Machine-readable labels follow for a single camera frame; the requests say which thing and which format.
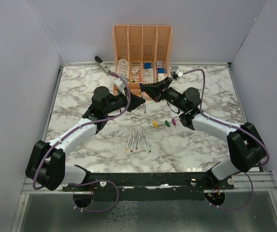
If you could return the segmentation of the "blue white pen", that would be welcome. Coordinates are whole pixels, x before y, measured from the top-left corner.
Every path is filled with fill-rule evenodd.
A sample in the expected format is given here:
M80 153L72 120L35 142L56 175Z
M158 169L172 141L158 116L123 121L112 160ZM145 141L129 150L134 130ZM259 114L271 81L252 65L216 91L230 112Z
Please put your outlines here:
M142 92L141 95L142 95L142 98L145 100L144 92ZM146 100L143 103L143 111L144 113L146 113Z

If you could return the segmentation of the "yellow white pen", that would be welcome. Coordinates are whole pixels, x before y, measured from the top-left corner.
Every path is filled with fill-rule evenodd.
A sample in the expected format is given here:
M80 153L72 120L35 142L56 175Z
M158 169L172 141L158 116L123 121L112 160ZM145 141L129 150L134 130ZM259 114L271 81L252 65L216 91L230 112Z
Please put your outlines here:
M127 139L126 148L125 148L126 151L129 149L131 135L132 135L132 128L130 129L130 133L129 133L129 136L128 136L128 139Z

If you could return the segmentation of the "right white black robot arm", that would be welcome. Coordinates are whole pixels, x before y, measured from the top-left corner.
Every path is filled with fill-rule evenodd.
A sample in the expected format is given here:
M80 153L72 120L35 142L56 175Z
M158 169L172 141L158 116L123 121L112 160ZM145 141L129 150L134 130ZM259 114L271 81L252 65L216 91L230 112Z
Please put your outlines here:
M181 111L179 119L184 127L205 132L228 145L229 158L213 166L205 178L209 188L217 189L226 177L237 172L247 172L266 158L266 149L253 124L230 124L212 118L199 109L202 100L198 89L189 87L179 93L170 86L171 82L172 78L167 77L160 82L141 84L140 90L153 101L165 100Z

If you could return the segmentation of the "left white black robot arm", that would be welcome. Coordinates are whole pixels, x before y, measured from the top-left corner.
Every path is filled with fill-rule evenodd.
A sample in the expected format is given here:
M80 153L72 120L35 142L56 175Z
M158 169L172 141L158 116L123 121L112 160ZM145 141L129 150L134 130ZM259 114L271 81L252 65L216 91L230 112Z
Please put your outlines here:
M26 168L26 176L33 180L33 188L55 190L61 184L74 184L78 190L88 189L88 171L78 165L67 166L66 157L100 132L107 121L113 119L110 113L117 110L130 112L145 102L128 91L113 95L107 87L97 87L90 107L76 125L49 142L39 140L34 145Z

